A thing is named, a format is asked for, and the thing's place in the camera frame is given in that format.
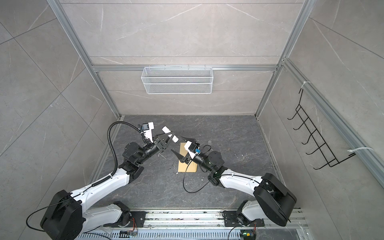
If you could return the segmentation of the white glue stick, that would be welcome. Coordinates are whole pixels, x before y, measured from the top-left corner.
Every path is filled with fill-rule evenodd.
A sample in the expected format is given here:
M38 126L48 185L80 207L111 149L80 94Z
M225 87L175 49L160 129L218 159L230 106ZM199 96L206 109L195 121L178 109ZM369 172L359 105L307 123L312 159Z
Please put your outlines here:
M177 143L179 138L166 126L162 128L162 131L174 142Z

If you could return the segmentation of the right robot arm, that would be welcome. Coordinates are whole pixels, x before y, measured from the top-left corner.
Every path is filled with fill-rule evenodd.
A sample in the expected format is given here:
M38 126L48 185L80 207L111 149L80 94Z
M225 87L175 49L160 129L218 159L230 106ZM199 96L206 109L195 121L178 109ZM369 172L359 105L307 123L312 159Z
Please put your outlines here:
M210 174L209 183L221 188L234 189L255 198L244 201L236 211L237 221L248 226L256 220L268 219L285 227L297 203L296 196L273 174L250 176L225 167L220 152L203 154L195 139L184 138L186 155L173 151L181 163L196 163Z

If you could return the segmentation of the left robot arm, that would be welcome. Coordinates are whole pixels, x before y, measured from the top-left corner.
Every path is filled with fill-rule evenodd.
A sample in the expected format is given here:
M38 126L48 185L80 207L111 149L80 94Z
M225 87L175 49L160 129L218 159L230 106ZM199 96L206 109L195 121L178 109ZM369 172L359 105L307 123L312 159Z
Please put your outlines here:
M78 235L100 226L125 227L132 224L130 208L120 201L102 207L92 206L113 191L133 182L144 170L141 165L170 142L178 142L174 135L160 134L141 147L135 142L126 145L124 162L104 178L70 193L56 193L47 208L40 226L53 240L73 240Z

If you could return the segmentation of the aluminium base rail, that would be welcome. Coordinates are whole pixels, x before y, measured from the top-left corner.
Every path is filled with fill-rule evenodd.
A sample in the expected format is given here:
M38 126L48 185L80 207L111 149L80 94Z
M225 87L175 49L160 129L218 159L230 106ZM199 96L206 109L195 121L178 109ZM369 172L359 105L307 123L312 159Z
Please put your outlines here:
M79 240L311 240L300 209L284 227L268 219L248 226L236 220L235 210L138 210L136 226L99 227L80 234Z

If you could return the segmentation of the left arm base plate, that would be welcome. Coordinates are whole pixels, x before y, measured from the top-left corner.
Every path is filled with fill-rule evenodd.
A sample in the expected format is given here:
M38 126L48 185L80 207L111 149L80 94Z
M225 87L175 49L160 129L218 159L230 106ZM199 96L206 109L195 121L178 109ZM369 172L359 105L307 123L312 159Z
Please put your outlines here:
M122 216L118 219L116 223L113 224L105 224L104 227L112 227L112 228L142 228L144 226L145 218L147 212L130 212L129 214L124 212Z

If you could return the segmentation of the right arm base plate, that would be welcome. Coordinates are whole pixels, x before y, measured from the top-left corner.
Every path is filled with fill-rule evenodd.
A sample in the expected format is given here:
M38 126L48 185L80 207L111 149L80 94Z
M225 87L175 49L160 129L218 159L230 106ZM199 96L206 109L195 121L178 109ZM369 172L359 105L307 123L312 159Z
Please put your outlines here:
M222 211L225 227L264 227L263 219L254 221L247 220L243 215L237 214L236 211Z

